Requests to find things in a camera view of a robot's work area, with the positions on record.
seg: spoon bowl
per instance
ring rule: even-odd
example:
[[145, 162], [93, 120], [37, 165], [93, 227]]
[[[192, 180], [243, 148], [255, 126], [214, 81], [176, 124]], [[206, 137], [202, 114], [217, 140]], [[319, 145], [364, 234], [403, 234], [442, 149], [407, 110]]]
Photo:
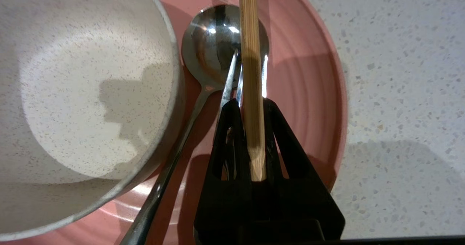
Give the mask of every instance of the spoon bowl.
[[[269, 41], [263, 24], [259, 21], [261, 59], [269, 53]], [[202, 89], [219, 91], [224, 88], [232, 56], [239, 57], [233, 87], [239, 80], [240, 15], [235, 5], [217, 5], [201, 10], [192, 20], [182, 40], [182, 57], [191, 74]]]

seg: spoon handle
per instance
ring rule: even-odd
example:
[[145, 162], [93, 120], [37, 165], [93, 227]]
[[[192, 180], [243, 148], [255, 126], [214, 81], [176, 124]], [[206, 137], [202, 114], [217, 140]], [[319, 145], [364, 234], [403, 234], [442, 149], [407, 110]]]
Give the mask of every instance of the spoon handle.
[[146, 202], [144, 202], [144, 205], [137, 214], [133, 224], [129, 228], [126, 235], [123, 237], [123, 240], [121, 240], [120, 245], [144, 245], [146, 243], [148, 231], [150, 230], [153, 218], [155, 217], [158, 206], [160, 205], [161, 198], [163, 197], [166, 187], [168, 186], [170, 177], [174, 172], [176, 164], [178, 164], [182, 150], [186, 144], [189, 134], [191, 133], [194, 122], [197, 119], [197, 116], [199, 116], [199, 113], [201, 112], [210, 94], [211, 92], [206, 90], [202, 90], [201, 94], [199, 94], [199, 97], [197, 98], [192, 110], [191, 117], [189, 118], [189, 121], [187, 122], [181, 137], [178, 138], [178, 141], [176, 142], [176, 147], [173, 149], [174, 152], [170, 153], [165, 166], [158, 175], [155, 185], [147, 196]]
[[264, 115], [257, 0], [239, 0], [244, 75], [244, 127], [252, 181], [266, 179]]

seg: bamboo chopstick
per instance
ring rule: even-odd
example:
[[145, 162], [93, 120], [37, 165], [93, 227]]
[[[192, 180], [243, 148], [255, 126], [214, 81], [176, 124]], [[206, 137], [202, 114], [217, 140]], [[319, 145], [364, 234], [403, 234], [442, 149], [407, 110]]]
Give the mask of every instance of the bamboo chopstick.
[[266, 179], [264, 116], [257, 0], [239, 0], [244, 75], [244, 126], [252, 181]]

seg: metal spoon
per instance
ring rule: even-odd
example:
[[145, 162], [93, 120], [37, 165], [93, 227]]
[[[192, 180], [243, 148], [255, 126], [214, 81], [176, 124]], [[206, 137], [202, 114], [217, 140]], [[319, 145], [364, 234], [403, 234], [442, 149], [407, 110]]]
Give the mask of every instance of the metal spoon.
[[[182, 40], [184, 64], [202, 86], [181, 138], [176, 143], [175, 152], [170, 154], [165, 167], [147, 196], [133, 224], [121, 241], [121, 245], [144, 245], [148, 231], [156, 214], [161, 197], [165, 193], [169, 179], [181, 156], [182, 149], [191, 132], [194, 121], [207, 98], [224, 88], [231, 59], [236, 50], [240, 51], [239, 7], [218, 5], [201, 12], [192, 20]], [[262, 58], [268, 54], [269, 45], [266, 30], [259, 25]]]

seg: white countertop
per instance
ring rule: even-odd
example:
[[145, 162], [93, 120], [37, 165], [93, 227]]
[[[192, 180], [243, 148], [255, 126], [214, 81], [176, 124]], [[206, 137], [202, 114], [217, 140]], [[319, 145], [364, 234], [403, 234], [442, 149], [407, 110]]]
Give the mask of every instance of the white countertop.
[[310, 0], [348, 92], [343, 238], [465, 234], [465, 0]]

